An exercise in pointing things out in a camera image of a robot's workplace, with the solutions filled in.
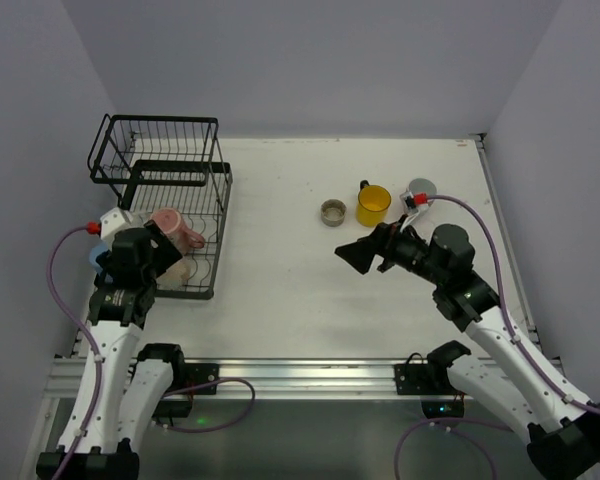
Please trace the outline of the pink square mug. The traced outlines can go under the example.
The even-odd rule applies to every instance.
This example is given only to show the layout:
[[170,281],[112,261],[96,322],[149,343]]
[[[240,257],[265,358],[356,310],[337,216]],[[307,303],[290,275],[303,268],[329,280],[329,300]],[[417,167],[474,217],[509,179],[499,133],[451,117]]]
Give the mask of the pink square mug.
[[436,185],[426,178],[415,178],[410,181],[408,187],[413,195],[426,194],[427,196],[431,196],[437,194]]

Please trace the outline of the beige speckled ceramic cup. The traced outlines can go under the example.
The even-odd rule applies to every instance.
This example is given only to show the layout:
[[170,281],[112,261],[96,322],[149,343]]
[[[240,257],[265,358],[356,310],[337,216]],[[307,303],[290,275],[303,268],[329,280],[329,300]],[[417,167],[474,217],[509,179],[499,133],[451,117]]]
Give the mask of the beige speckled ceramic cup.
[[347,207],[338,199],[325,200],[320,207],[320,217],[324,225],[339,227],[345,220]]

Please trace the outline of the yellow mug black handle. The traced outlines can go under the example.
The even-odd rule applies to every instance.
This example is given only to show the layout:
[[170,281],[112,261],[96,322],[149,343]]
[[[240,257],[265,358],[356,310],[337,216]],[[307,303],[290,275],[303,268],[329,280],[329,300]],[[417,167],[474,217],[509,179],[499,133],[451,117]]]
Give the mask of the yellow mug black handle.
[[356,220],[367,228],[374,228],[382,223],[391,206],[392,197],[384,187],[371,184],[367,180],[359,183],[356,205]]

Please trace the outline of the translucent pink plastic cup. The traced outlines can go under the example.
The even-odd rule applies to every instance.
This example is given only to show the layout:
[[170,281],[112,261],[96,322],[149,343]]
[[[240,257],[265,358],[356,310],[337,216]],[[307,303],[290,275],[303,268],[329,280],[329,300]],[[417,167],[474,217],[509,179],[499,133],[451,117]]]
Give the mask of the translucent pink plastic cup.
[[188,259],[183,258],[170,266],[157,279],[157,286],[161,290],[178,290],[188,283],[190,277],[191,263]]

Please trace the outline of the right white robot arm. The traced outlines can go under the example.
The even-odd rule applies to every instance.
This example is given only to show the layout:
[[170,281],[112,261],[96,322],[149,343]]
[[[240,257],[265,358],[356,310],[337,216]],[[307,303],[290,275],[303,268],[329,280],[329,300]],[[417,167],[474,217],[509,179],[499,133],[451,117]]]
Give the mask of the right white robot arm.
[[399,266],[433,284],[442,316],[502,372],[488,372],[468,347],[450,341],[428,353],[424,365],[405,365],[407,379],[473,397],[518,435],[546,479],[575,479],[600,463],[600,402],[571,384],[506,320],[501,298],[474,270],[475,250],[464,229],[443,224],[425,241],[412,227],[380,223],[335,253],[361,274],[380,257],[379,271]]

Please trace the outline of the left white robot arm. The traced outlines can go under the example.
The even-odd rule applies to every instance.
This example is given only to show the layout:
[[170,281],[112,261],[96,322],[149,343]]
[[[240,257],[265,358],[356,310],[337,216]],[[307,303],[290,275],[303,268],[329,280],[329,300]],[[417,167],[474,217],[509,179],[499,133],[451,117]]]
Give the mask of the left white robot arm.
[[98,262],[78,394],[57,446],[36,463],[41,479],[135,479],[139,446],[163,394],[181,373],[175,344],[152,344],[133,364],[157,279],[181,254],[153,221],[115,233]]

